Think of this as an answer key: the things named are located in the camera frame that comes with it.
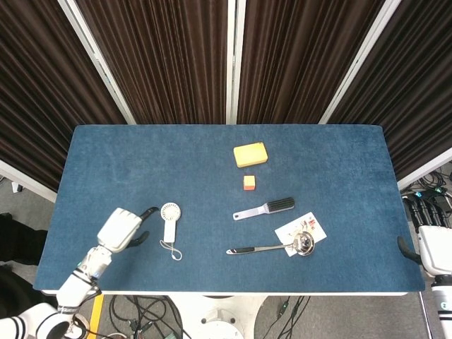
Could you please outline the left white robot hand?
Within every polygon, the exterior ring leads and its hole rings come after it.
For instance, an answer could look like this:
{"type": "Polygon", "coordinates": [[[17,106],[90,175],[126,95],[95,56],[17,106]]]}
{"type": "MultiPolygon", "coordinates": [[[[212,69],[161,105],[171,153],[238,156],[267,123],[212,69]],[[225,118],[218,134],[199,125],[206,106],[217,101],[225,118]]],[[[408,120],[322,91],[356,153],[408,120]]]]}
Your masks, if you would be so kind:
{"type": "Polygon", "coordinates": [[[135,239],[133,237],[141,224],[157,211],[159,208],[153,206],[141,215],[136,215],[123,208],[117,208],[98,232],[98,244],[112,253],[141,245],[149,237],[149,231],[144,231],[135,239]]]}

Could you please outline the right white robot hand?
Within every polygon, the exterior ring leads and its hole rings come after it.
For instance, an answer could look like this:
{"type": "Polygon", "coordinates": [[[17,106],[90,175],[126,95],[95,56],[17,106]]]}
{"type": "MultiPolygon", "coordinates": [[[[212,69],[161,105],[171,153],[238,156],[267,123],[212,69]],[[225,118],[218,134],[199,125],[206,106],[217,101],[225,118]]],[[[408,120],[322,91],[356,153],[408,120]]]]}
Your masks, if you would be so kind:
{"type": "Polygon", "coordinates": [[[405,240],[397,237],[401,254],[415,262],[432,277],[451,274],[451,224],[444,210],[418,196],[403,197],[415,227],[419,252],[410,250],[405,240]]]}

